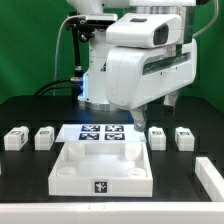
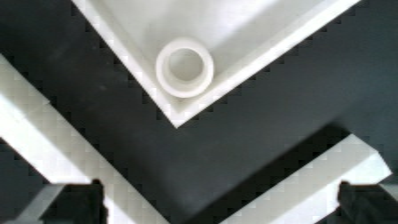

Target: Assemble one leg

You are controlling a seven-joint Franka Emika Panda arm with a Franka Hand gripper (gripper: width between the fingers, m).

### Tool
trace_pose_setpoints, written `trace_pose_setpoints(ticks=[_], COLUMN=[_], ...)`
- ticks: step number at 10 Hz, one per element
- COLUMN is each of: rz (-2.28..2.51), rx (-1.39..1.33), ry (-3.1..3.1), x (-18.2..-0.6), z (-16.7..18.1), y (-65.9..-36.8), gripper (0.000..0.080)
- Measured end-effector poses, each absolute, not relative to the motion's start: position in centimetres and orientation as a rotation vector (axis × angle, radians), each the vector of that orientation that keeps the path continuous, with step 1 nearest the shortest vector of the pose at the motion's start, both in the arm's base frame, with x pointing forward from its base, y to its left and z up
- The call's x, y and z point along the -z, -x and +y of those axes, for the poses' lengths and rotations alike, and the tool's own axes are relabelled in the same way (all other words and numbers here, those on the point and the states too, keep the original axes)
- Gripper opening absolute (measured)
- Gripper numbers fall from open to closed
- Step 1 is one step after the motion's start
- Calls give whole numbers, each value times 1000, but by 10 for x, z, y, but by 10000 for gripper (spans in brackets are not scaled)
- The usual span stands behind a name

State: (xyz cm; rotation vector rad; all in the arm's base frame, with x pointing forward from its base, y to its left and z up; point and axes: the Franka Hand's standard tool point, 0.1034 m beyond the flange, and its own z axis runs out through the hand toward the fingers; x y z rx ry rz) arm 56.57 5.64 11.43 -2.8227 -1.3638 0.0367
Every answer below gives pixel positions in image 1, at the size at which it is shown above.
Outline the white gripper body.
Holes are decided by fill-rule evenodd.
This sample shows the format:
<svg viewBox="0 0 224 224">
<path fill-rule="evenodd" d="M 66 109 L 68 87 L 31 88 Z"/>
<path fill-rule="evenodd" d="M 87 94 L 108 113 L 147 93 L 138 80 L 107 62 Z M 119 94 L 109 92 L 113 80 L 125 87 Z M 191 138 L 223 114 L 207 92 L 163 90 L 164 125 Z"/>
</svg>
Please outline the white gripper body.
<svg viewBox="0 0 224 224">
<path fill-rule="evenodd" d="M 114 47 L 106 62 L 106 97 L 117 108 L 132 110 L 191 84 L 196 76 L 197 44 L 184 44 L 178 56 L 166 47 Z"/>
</svg>

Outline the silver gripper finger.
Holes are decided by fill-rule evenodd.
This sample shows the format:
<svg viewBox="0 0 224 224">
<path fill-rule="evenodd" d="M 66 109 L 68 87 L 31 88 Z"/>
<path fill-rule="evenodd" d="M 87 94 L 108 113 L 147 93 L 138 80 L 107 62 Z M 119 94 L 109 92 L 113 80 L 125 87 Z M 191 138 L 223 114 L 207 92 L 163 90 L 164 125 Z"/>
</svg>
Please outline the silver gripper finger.
<svg viewBox="0 0 224 224">
<path fill-rule="evenodd" d="M 144 106 L 140 106 L 131 111 L 131 115 L 134 121 L 134 129 L 138 132 L 144 132 L 146 130 L 146 109 Z"/>
<path fill-rule="evenodd" d="M 163 101 L 163 112 L 165 116 L 173 116 L 175 114 L 175 106 L 179 92 L 173 91 L 168 93 Z"/>
</svg>

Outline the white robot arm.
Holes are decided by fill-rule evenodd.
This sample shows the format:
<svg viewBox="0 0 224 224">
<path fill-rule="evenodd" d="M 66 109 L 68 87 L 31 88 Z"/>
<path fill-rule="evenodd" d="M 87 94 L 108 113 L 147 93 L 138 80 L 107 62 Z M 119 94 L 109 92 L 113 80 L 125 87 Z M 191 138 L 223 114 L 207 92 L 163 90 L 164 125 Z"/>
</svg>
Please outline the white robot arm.
<svg viewBox="0 0 224 224">
<path fill-rule="evenodd" d="M 173 107 L 178 90 L 196 76 L 193 31 L 198 5 L 218 0 L 66 0 L 79 15 L 79 39 L 89 43 L 81 105 L 131 113 L 146 129 L 147 104 Z"/>
</svg>

